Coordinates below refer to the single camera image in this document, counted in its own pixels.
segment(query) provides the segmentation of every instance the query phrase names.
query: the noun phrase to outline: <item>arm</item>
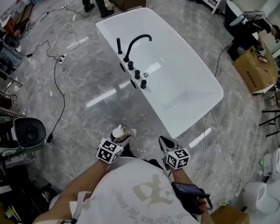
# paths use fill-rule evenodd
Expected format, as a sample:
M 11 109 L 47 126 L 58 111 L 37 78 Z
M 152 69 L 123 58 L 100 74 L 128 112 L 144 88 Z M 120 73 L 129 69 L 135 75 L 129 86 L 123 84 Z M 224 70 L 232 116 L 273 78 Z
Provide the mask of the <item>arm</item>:
M 71 219 L 70 201 L 77 201 L 80 191 L 93 192 L 98 182 L 106 174 L 108 163 L 101 160 L 97 161 L 80 176 L 71 181 L 62 192 L 53 208 L 40 216 L 33 223 L 48 220 L 67 220 Z
M 266 30 L 262 30 L 261 32 L 258 32 L 258 42 L 260 43 L 261 47 L 264 49 L 264 37 L 267 34 Z
M 185 184 L 193 184 L 192 181 L 189 179 L 189 177 L 186 175 L 185 171 L 181 168 L 178 170 L 175 170 L 170 167 L 170 171 L 172 172 L 173 179 L 175 182 L 181 182 Z M 214 224 L 213 220 L 211 219 L 209 212 L 207 210 L 206 206 L 201 206 L 200 210 L 203 211 L 202 217 L 201 217 L 201 223 L 202 224 Z

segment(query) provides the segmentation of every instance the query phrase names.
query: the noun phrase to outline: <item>gray marble floor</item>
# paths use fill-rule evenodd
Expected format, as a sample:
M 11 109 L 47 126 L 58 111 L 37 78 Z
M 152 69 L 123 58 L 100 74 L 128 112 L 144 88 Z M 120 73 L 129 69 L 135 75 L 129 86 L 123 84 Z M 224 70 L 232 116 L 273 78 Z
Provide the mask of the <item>gray marble floor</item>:
M 47 0 L 35 6 L 32 20 L 45 11 L 59 9 L 65 3 L 85 14 L 81 0 Z M 147 7 L 168 22 L 215 72 L 219 54 L 232 41 L 223 26 L 223 16 L 211 14 L 206 5 L 187 0 L 147 0 Z M 62 55 L 68 40 L 68 34 L 63 32 L 69 26 L 64 21 L 64 13 L 65 17 L 72 16 L 71 11 L 55 11 L 42 22 L 38 21 L 22 38 L 22 52 L 32 53 L 38 44 L 49 40 L 51 49 L 48 53 L 56 57 Z M 77 14 L 76 20 L 69 22 L 78 40 L 89 39 L 56 67 L 56 80 L 65 94 L 66 107 L 54 131 L 54 139 L 30 164 L 33 170 L 38 170 L 40 176 L 59 189 L 64 189 L 69 181 L 95 162 L 98 142 L 118 124 L 137 129 L 138 135 L 131 143 L 136 156 L 159 161 L 162 158 L 157 139 L 167 132 L 149 103 L 135 92 L 131 84 L 119 89 L 119 84 L 126 80 L 122 71 L 106 60 L 95 27 L 100 20 L 96 6 L 90 17 Z M 72 34 L 70 44 L 74 42 L 75 35 Z M 17 92 L 21 100 L 19 111 L 40 119 L 49 134 L 60 116 L 63 99 L 54 84 L 55 60 L 45 55 L 47 49 L 47 44 L 39 47 L 31 58 L 23 60 L 13 75 L 24 83 Z M 217 79 L 224 90 L 224 98 L 213 112 L 222 132 L 234 182 L 241 178 L 244 184 L 257 179 L 256 173 L 260 170 L 258 162 L 265 152 L 276 147 L 276 137 L 265 137 L 272 127 L 259 128 L 261 119 L 266 119 L 261 115 L 264 101 L 249 92 L 227 52 L 221 56 Z M 86 106 L 89 101 L 113 88 L 116 93 L 91 107 Z M 179 136 L 179 143 L 189 148 L 188 144 L 204 131 L 205 122 L 206 116 Z M 240 200 L 234 197 L 243 184 L 239 187 L 231 182 L 230 167 L 224 159 L 220 133 L 211 113 L 208 127 L 212 127 L 213 131 L 205 139 L 204 166 L 195 183 L 211 194 L 215 207 L 222 199 L 232 199 L 240 205 Z M 202 162 L 203 141 L 190 153 L 191 162 L 186 172 L 194 178 L 191 168 L 195 163 Z

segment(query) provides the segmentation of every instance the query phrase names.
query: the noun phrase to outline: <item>freestanding bathtub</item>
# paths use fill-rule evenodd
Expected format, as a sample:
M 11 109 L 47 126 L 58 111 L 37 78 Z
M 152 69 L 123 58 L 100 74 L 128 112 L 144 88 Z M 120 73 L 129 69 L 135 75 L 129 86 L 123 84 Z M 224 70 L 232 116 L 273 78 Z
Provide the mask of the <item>freestanding bathtub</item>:
M 197 53 L 151 9 L 122 13 L 96 26 L 111 62 L 128 74 L 172 138 L 190 128 L 223 98 L 222 87 Z M 134 69 L 129 70 L 123 59 L 130 42 L 142 34 L 151 35 L 152 41 L 142 38 L 133 45 L 129 58 Z M 140 70 L 140 79 L 134 78 L 135 70 Z M 145 89 L 140 87 L 143 79 L 147 81 Z

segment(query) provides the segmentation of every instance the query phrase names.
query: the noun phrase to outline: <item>black and white marker cube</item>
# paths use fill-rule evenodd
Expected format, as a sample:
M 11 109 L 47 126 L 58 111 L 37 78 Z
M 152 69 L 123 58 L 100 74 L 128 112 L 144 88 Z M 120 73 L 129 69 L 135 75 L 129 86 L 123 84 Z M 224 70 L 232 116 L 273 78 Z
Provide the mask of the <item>black and white marker cube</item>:
M 188 165 L 190 154 L 187 149 L 182 148 L 168 152 L 166 163 L 174 169 L 180 169 Z
M 98 145 L 97 158 L 111 164 L 120 157 L 122 151 L 122 146 L 102 139 L 101 143 Z

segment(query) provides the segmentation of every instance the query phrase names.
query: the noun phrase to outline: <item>white cable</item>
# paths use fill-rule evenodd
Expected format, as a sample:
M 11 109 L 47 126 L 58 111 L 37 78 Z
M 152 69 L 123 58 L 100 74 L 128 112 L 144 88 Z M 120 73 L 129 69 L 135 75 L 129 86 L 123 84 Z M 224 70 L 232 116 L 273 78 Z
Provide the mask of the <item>white cable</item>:
M 69 29 L 68 29 L 68 30 L 65 30 L 65 31 L 63 32 L 64 34 L 67 33 L 67 32 L 69 33 L 69 39 L 68 39 L 68 41 L 67 41 L 67 45 L 66 45 L 66 47 L 65 47 L 65 52 L 64 52 L 64 54 L 65 54 L 66 51 L 67 51 L 67 47 L 68 47 L 69 44 L 70 44 L 70 34 L 71 34 L 71 33 L 74 33 L 74 34 L 76 35 L 76 41 L 79 43 L 78 46 L 75 47 L 75 48 L 73 48 L 72 50 L 78 48 L 78 47 L 80 46 L 80 42 L 78 41 L 78 35 L 77 35 L 75 32 L 72 32 L 72 31 L 70 30 L 72 25 L 69 23 L 69 21 L 72 19 L 72 17 L 65 17 L 65 12 L 64 12 L 63 18 L 64 18 L 63 21 L 66 20 L 66 25 L 69 25 Z
M 232 181 L 232 183 L 233 183 L 234 185 L 240 185 L 240 184 L 243 182 L 243 180 L 242 180 L 241 178 L 239 179 L 239 182 L 238 182 L 238 183 L 236 183 L 236 182 L 233 181 L 232 167 L 231 167 L 230 162 L 229 162 L 229 161 L 227 160 L 227 158 L 226 158 L 226 154 L 225 154 L 225 150 L 224 150 L 224 142 L 223 142 L 222 133 L 221 133 L 221 130 L 220 130 L 219 125 L 218 125 L 218 123 L 217 123 L 217 119 L 216 119 L 216 117 L 215 117 L 215 114 L 214 114 L 213 110 L 211 110 L 211 112 L 212 112 L 212 114 L 213 114 L 213 116 L 214 116 L 216 125 L 217 125 L 217 127 L 218 127 L 219 132 L 220 132 L 221 141 L 222 141 L 222 149 L 223 149 L 223 153 L 224 153 L 224 158 L 225 158 L 225 160 L 228 162 L 229 168 L 230 168 L 231 181 Z
M 206 116 L 206 124 L 205 124 L 205 128 L 204 128 L 204 139 L 203 139 L 203 158 L 202 158 L 202 163 L 200 164 L 199 162 L 197 162 L 197 163 L 195 163 L 195 164 L 192 166 L 192 171 L 193 171 L 194 173 L 196 173 L 195 177 L 193 178 L 193 182 L 194 182 L 194 180 L 195 180 L 196 176 L 200 173 L 201 169 L 203 168 L 204 157 L 205 157 L 205 130 L 206 130 L 207 120 L 208 120 L 208 118 L 209 118 L 209 114 L 210 114 L 210 112 L 208 112 L 208 113 L 207 113 L 207 116 Z M 193 168 L 194 168 L 194 166 L 196 166 L 196 165 L 198 165 L 198 166 L 199 166 L 199 168 L 198 168 L 198 170 L 197 170 L 197 171 L 195 171 L 195 170 L 193 169 Z

